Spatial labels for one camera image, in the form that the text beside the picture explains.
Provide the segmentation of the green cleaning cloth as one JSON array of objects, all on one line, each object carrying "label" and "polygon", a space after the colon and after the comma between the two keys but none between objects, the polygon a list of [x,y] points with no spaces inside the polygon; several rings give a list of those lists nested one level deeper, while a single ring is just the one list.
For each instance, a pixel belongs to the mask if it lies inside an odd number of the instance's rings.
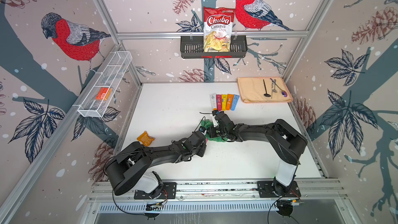
[{"label": "green cleaning cloth", "polygon": [[202,120],[200,123],[201,127],[206,129],[205,137],[207,141],[226,142],[221,136],[218,126],[215,127],[210,120]]}]

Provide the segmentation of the white toothpaste tube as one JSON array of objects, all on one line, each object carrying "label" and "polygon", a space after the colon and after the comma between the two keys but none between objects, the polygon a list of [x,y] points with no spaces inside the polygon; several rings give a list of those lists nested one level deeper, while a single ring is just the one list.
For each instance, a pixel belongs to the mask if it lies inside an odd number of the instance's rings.
[{"label": "white toothpaste tube", "polygon": [[217,94],[212,93],[210,94],[210,103],[212,110],[217,110]]}]

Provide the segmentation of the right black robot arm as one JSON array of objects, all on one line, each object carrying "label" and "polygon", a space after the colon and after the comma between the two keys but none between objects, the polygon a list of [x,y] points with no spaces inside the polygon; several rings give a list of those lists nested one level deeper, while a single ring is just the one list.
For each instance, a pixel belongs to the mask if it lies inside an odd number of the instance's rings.
[{"label": "right black robot arm", "polygon": [[212,116],[217,127],[207,128],[210,138],[222,138],[226,142],[268,142],[280,158],[278,171],[272,182],[273,193],[286,195],[292,187],[300,156],[307,141],[303,135],[283,119],[263,125],[234,124],[223,111],[214,110]]}]

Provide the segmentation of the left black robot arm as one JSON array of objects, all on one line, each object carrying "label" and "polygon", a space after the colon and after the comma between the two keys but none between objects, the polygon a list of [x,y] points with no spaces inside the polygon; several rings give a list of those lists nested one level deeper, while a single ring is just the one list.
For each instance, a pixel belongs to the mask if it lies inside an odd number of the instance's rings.
[{"label": "left black robot arm", "polygon": [[200,130],[168,146],[147,147],[137,141],[111,157],[104,165],[104,173],[114,195],[121,196],[130,190],[138,190],[150,199],[156,199],[161,195],[164,183],[158,173],[148,172],[149,168],[187,162],[194,156],[203,157],[205,151],[206,137]]}]

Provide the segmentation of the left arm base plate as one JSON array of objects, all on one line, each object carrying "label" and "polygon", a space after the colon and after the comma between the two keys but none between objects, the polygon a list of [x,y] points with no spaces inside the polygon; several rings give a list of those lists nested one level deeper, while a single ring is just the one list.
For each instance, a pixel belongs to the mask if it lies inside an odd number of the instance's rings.
[{"label": "left arm base plate", "polygon": [[146,193],[141,190],[137,190],[134,195],[135,200],[166,200],[175,199],[176,197],[176,182],[161,183],[151,193]]}]

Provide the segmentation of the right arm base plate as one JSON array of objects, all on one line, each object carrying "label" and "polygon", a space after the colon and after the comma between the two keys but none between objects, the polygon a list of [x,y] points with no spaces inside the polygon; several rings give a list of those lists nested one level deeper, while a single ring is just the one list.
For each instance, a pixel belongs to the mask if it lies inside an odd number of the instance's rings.
[{"label": "right arm base plate", "polygon": [[301,192],[296,181],[293,181],[289,186],[284,186],[273,180],[257,181],[257,191],[260,198],[301,197]]}]

